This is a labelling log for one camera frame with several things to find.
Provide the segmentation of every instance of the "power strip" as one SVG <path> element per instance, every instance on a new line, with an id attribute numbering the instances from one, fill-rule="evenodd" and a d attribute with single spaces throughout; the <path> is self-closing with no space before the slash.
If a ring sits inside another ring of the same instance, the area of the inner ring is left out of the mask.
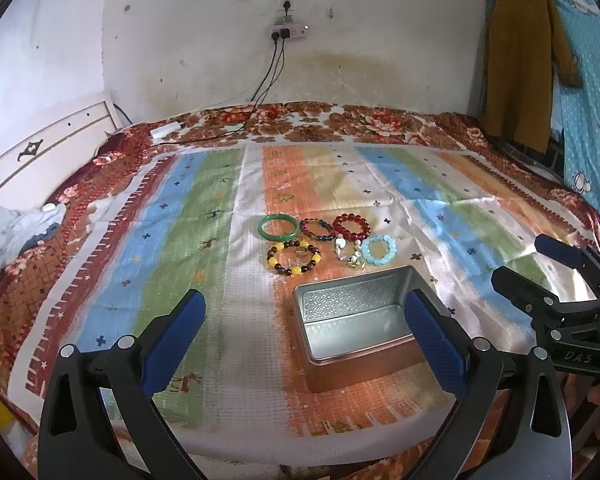
<path id="1" fill-rule="evenodd" d="M 271 31 L 280 34 L 282 28 L 289 29 L 290 40 L 301 40 L 306 38 L 309 33 L 309 26 L 304 23 L 282 23 L 281 25 L 274 25 Z"/>

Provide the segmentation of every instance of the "black cable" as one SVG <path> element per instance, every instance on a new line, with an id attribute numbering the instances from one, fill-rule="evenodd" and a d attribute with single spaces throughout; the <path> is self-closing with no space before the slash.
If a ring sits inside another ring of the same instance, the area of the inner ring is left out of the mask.
<path id="1" fill-rule="evenodd" d="M 256 91 L 253 93 L 253 96 L 251 96 L 251 99 L 249 99 L 249 101 L 253 101 L 256 98 L 256 95 L 258 95 L 258 92 L 260 91 L 260 88 L 262 88 L 262 85 L 264 85 L 264 82 L 267 80 L 267 77 L 269 77 L 269 74 L 271 73 L 271 67 L 273 67 L 273 62 L 275 61 L 275 59 L 276 59 L 276 53 L 278 52 L 278 38 L 275 38 L 273 40 L 273 43 L 274 43 L 273 57 L 271 58 L 271 63 L 269 63 L 269 70 L 267 70 L 267 73 L 262 78 L 262 81 L 260 82 L 260 84 L 256 88 Z"/>
<path id="2" fill-rule="evenodd" d="M 133 124 L 133 121 L 131 119 L 129 119 L 129 116 L 127 114 L 125 114 L 125 111 L 120 108 L 117 104 L 113 103 L 113 107 L 118 110 L 121 114 L 124 115 L 125 119 L 129 122 L 129 124 Z"/>
<path id="3" fill-rule="evenodd" d="M 282 57 L 282 66 L 280 67 L 280 72 L 278 72 L 278 74 L 276 75 L 276 70 L 278 69 L 278 63 L 280 62 L 280 57 Z M 273 85 L 275 85 L 276 81 L 280 77 L 280 74 L 282 74 L 284 67 L 285 67 L 285 38 L 282 38 L 282 48 L 280 49 L 280 56 L 278 56 L 278 61 L 276 62 L 276 67 L 273 69 L 273 76 L 271 76 L 271 83 L 269 83 L 269 86 L 267 87 L 266 91 L 264 91 L 264 95 L 261 96 L 260 104 L 258 104 L 258 106 L 262 106 L 264 100 L 267 98 L 267 95 L 269 94 L 269 90 L 271 90 L 271 87 Z"/>
<path id="4" fill-rule="evenodd" d="M 276 74 L 276 70 L 278 69 L 278 64 L 280 63 L 280 58 L 282 58 L 282 66 L 280 67 L 280 72 L 278 72 Z M 193 144 L 194 142 L 203 142 L 205 140 L 222 139 L 223 137 L 229 137 L 229 136 L 232 136 L 233 134 L 238 134 L 238 133 L 244 131 L 246 129 L 249 121 L 251 121 L 253 114 L 256 113 L 256 110 L 263 104 L 264 99 L 266 99 L 267 95 L 269 94 L 269 90 L 271 90 L 271 87 L 275 84 L 275 82 L 278 80 L 278 78 L 282 74 L 284 67 L 285 67 L 285 38 L 282 38 L 282 47 L 280 48 L 280 54 L 278 54 L 278 59 L 276 60 L 276 65 L 273 69 L 273 75 L 271 76 L 271 82 L 269 83 L 267 88 L 262 91 L 262 94 L 260 95 L 260 97 L 258 97 L 256 99 L 256 102 L 254 103 L 253 108 L 251 109 L 251 112 L 249 113 L 249 117 L 246 118 L 246 120 L 242 123 L 242 126 L 240 126 L 240 128 L 238 128 L 237 130 L 232 130 L 230 132 L 225 132 L 224 134 L 221 134 L 221 135 L 218 135 L 215 137 L 207 137 L 206 139 L 174 140 L 171 142 L 160 142 L 160 144 Z"/>

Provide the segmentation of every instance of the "green stripe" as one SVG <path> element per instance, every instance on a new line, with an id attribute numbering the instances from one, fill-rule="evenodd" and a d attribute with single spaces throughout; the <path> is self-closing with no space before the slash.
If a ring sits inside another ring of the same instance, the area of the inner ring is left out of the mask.
<path id="1" fill-rule="evenodd" d="M 446 181 L 440 179 L 418 158 L 410 155 L 406 150 L 400 148 L 386 148 L 386 150 L 396 160 L 408 166 L 411 172 L 427 180 L 435 187 L 445 198 L 445 201 L 448 202 L 449 207 L 473 228 L 476 237 L 497 251 L 511 269 L 544 286 L 544 288 L 551 289 L 549 280 L 534 256 L 532 254 L 520 256 L 524 250 L 523 245 L 517 238 L 511 236 L 502 225 L 494 221 L 477 205 L 467 202 L 465 196 L 456 191 Z"/>
<path id="2" fill-rule="evenodd" d="M 203 388 L 196 379 L 202 382 L 205 370 L 211 371 L 219 363 L 219 356 L 213 356 L 211 363 L 206 362 L 207 325 L 211 317 L 218 316 L 217 307 L 222 300 L 222 278 L 243 155 L 243 150 L 209 152 L 200 164 L 182 212 L 166 237 L 159 263 L 144 286 L 142 310 L 136 320 L 134 333 L 139 333 L 154 317 L 169 313 L 190 288 L 205 295 L 207 321 L 174 375 L 174 378 L 196 376 L 189 378 L 189 391 L 167 390 L 154 395 L 154 403 L 165 420 L 184 424 L 185 428 L 198 426 L 202 421 Z M 216 218 L 207 218 L 208 212 L 217 209 L 222 212 Z M 202 249 L 201 243 L 211 238 L 218 240 L 212 241 L 210 248 Z M 201 276 L 203 281 L 192 281 L 193 277 Z"/>

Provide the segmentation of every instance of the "crumpled cloth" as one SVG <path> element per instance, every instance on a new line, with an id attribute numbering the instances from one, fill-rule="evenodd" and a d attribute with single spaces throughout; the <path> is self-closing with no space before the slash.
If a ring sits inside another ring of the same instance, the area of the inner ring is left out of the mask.
<path id="1" fill-rule="evenodd" d="M 22 251 L 49 240 L 65 212 L 64 204 L 51 211 L 17 211 L 0 205 L 0 270 L 12 264 Z"/>

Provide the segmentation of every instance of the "bedsheet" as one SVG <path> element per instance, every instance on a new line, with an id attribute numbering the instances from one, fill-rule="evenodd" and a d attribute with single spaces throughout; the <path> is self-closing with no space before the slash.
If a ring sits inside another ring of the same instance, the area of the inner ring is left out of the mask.
<path id="1" fill-rule="evenodd" d="M 355 271 L 325 243 L 312 274 L 272 273 L 270 242 L 256 231 L 261 216 L 365 216 L 374 232 L 398 240 L 390 265 L 414 265 L 470 335 L 525 351 L 533 344 L 528 318 L 491 290 L 491 271 L 506 264 L 561 299 L 586 298 L 582 280 L 536 254 L 533 240 L 544 232 L 600 249 L 600 215 L 496 155 L 470 118 L 266 105 L 246 131 L 217 138 L 249 110 L 184 114 L 175 119 L 186 128 L 158 146 L 148 131 L 165 121 L 134 126 L 61 187 L 59 233 L 0 280 L 0 393 L 35 423 L 64 343 L 106 348 L 197 288 L 205 324 L 170 387 L 154 397 L 188 452 L 291 466 L 398 454 L 369 471 L 400 471 L 451 399 L 424 359 L 309 392 L 291 292 Z M 113 400 L 106 403 L 123 434 Z"/>

